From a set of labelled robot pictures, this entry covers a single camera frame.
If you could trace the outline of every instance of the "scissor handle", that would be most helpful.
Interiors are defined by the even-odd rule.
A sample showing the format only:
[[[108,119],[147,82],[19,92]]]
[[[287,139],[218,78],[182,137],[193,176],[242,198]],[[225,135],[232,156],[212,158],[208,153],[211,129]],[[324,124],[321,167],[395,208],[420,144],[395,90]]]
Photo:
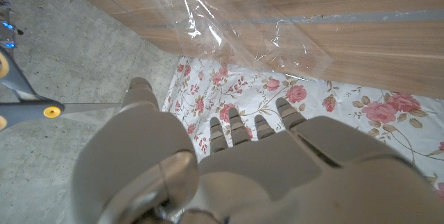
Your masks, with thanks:
[[[0,61],[0,83],[13,90],[17,98],[21,101],[42,99],[37,93],[35,93],[31,84],[28,82],[17,63],[12,59],[9,52],[1,47]]]
[[[0,103],[0,131],[22,121],[58,117],[64,109],[57,101]]]

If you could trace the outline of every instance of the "scissor blade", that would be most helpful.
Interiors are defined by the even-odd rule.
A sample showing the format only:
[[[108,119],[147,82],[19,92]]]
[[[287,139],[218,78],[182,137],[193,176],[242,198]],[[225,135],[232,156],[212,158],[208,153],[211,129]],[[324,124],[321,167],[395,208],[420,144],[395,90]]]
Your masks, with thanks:
[[[94,110],[104,110],[119,107],[121,103],[64,103],[63,114],[88,112]]]

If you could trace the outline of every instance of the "yellow screw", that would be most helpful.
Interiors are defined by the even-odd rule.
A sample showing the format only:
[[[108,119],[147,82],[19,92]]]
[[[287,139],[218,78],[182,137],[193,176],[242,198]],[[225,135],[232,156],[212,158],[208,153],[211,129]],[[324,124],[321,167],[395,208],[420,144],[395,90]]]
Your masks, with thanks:
[[[62,114],[62,110],[57,106],[49,106],[43,111],[43,115],[48,118],[58,117],[60,114]]]

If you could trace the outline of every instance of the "robot finger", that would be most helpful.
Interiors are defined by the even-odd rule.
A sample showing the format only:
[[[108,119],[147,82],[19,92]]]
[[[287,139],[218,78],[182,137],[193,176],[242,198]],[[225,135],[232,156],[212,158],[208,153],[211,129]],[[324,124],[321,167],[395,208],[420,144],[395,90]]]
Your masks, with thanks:
[[[233,146],[241,144],[245,141],[251,141],[247,129],[245,128],[244,123],[242,123],[242,119],[239,116],[238,111],[232,107],[228,110],[228,116],[230,118],[231,137],[233,139]]]
[[[275,134],[274,129],[270,127],[270,125],[267,123],[267,121],[262,115],[258,114],[255,117],[255,123],[256,123],[257,138],[259,140],[265,137],[269,137],[272,134]]]
[[[276,100],[276,107],[282,118],[282,123],[287,130],[306,120],[304,116],[296,111],[284,98],[278,98]]]
[[[227,140],[225,139],[225,135],[223,135],[221,122],[219,122],[216,117],[213,117],[210,120],[210,133],[211,154],[228,148]]]

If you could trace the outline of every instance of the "yellow scissor handle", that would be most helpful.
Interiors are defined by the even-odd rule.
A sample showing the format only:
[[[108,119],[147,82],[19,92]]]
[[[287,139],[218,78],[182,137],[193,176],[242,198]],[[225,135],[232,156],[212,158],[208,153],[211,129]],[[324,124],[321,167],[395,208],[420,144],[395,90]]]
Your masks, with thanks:
[[[2,52],[0,52],[0,63],[1,63],[0,78],[4,78],[9,72],[9,63],[6,60],[5,55],[2,54]]]
[[[8,121],[6,121],[6,118],[0,116],[0,130],[3,130],[8,125]]]

